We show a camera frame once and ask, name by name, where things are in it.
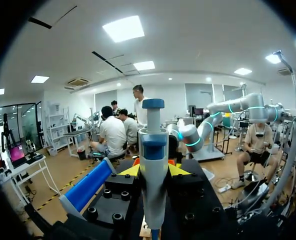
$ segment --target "black shorts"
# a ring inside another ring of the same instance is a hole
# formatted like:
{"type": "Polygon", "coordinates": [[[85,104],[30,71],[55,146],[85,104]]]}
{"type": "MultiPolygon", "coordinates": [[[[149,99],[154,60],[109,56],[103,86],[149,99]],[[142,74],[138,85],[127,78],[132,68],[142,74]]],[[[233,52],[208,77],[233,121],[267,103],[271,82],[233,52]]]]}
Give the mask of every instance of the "black shorts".
{"type": "Polygon", "coordinates": [[[255,153],[255,152],[249,152],[246,151],[246,153],[249,154],[250,156],[250,162],[251,163],[255,163],[255,164],[261,164],[262,166],[264,166],[266,160],[269,158],[270,153],[267,151],[264,151],[263,153],[259,154],[259,153],[255,153]]]}

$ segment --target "monitor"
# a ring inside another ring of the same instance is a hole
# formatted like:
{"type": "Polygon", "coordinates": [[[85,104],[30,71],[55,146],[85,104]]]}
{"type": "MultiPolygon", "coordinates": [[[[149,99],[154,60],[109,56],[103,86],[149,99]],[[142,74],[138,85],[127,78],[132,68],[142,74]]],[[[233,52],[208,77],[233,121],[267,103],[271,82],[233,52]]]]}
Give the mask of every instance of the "monitor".
{"type": "Polygon", "coordinates": [[[11,162],[15,162],[25,157],[23,147],[21,145],[15,146],[9,150],[11,162]]]}
{"type": "Polygon", "coordinates": [[[196,116],[203,115],[203,114],[204,114],[204,109],[203,109],[203,108],[195,108],[195,109],[194,109],[194,114],[195,114],[196,116]]]}

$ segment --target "man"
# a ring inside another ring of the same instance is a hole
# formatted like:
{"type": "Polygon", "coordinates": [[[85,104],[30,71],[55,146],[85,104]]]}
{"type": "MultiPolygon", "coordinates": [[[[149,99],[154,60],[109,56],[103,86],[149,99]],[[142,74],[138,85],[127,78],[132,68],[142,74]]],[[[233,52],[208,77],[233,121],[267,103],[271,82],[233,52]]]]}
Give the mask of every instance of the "man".
{"type": "Polygon", "coordinates": [[[123,121],[128,145],[131,146],[136,144],[137,143],[137,122],[131,117],[128,117],[128,111],[126,109],[120,110],[119,119],[123,121]]]}
{"type": "Polygon", "coordinates": [[[144,88],[141,85],[136,85],[132,89],[134,98],[134,112],[137,115],[138,129],[147,125],[147,109],[143,108],[143,101],[148,99],[144,96],[144,88]]]}
{"type": "Polygon", "coordinates": [[[112,112],[113,112],[113,115],[115,117],[117,117],[119,115],[119,112],[120,112],[120,108],[118,108],[118,102],[116,100],[113,100],[111,102],[111,107],[112,107],[112,112]]]}
{"type": "MultiPolygon", "coordinates": [[[[266,148],[271,149],[273,144],[273,131],[270,126],[264,123],[255,123],[249,127],[243,145],[246,152],[241,153],[237,158],[239,181],[231,186],[232,189],[237,189],[245,185],[244,170],[245,165],[249,161],[264,166],[270,156],[266,148]]],[[[268,165],[271,166],[271,168],[267,175],[267,183],[270,182],[278,167],[277,159],[274,156],[270,156],[268,165]]]]}
{"type": "Polygon", "coordinates": [[[90,145],[109,159],[118,157],[126,152],[124,146],[127,138],[124,124],[113,116],[113,109],[110,106],[104,106],[101,113],[104,121],[100,125],[99,142],[93,141],[90,145]]]}

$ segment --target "white t-shirt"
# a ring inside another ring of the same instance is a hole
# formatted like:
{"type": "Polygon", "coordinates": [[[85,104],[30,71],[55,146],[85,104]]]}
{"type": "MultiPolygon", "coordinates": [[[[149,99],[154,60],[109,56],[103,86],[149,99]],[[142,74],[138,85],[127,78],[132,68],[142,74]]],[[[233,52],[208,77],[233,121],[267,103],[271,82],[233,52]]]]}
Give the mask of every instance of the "white t-shirt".
{"type": "Polygon", "coordinates": [[[131,117],[127,117],[127,119],[123,122],[124,129],[126,130],[126,136],[128,145],[133,145],[137,143],[137,122],[131,117]]]}
{"type": "Polygon", "coordinates": [[[100,137],[106,140],[112,156],[119,156],[125,152],[123,145],[127,139],[126,130],[120,119],[110,116],[103,121],[100,125],[100,137]]]}
{"type": "Polygon", "coordinates": [[[137,114],[138,128],[143,128],[147,125],[147,109],[143,108],[143,101],[149,99],[144,97],[142,101],[136,99],[134,101],[134,111],[137,114]]]}

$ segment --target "sneaker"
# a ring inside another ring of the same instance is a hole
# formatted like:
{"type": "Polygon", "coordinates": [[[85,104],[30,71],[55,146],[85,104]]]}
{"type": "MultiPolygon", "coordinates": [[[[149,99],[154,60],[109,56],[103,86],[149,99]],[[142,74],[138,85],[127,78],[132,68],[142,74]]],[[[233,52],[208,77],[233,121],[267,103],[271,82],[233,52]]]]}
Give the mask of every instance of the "sneaker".
{"type": "Polygon", "coordinates": [[[245,181],[240,181],[239,180],[239,181],[235,182],[234,184],[232,184],[231,188],[232,189],[238,189],[238,188],[241,188],[243,186],[245,186],[245,181]]]}

